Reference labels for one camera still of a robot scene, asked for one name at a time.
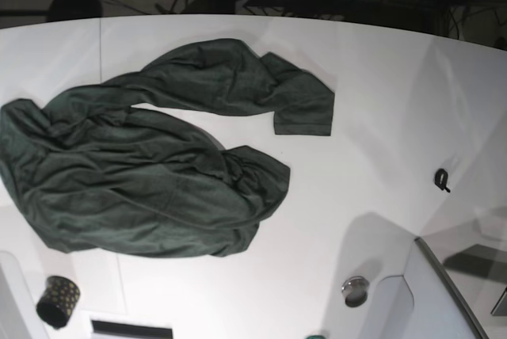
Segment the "black round stool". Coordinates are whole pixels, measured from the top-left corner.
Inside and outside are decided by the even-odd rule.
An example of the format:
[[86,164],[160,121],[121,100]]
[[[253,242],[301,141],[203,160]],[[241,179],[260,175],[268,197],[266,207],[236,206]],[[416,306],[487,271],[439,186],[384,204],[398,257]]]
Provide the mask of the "black round stool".
[[102,16],[101,0],[52,0],[46,22],[72,21]]

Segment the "black white flat device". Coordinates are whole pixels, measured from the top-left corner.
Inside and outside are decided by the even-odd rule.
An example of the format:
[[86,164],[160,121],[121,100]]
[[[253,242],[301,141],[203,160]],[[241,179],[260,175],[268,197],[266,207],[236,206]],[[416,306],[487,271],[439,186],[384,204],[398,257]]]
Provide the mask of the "black white flat device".
[[93,338],[174,339],[171,328],[107,322],[97,319],[92,319],[90,322]]

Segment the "black patterned cup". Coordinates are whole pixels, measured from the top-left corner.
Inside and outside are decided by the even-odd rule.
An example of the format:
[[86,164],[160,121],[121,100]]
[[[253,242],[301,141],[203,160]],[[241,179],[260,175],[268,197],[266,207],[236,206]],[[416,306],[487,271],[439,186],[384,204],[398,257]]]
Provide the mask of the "black patterned cup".
[[49,276],[44,293],[36,304],[36,313],[50,327],[62,329],[70,321],[80,296],[80,289],[72,280]]

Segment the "dark green t-shirt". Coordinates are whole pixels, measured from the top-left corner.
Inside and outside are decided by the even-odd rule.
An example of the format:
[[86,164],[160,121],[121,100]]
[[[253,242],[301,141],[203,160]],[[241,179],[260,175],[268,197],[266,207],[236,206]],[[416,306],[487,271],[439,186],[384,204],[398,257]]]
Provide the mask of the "dark green t-shirt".
[[1,108],[1,179],[51,249],[151,258],[248,249],[288,194],[291,170],[252,147],[223,149],[168,109],[272,113],[277,135],[328,136],[334,92],[243,41],[207,40],[142,70]]

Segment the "small black clip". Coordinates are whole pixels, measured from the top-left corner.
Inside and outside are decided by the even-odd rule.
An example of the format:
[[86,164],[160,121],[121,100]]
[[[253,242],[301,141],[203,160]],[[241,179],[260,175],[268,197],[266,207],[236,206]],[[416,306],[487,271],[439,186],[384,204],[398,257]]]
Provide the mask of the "small black clip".
[[433,183],[438,189],[448,193],[451,192],[448,187],[448,171],[446,169],[440,168],[435,172]]

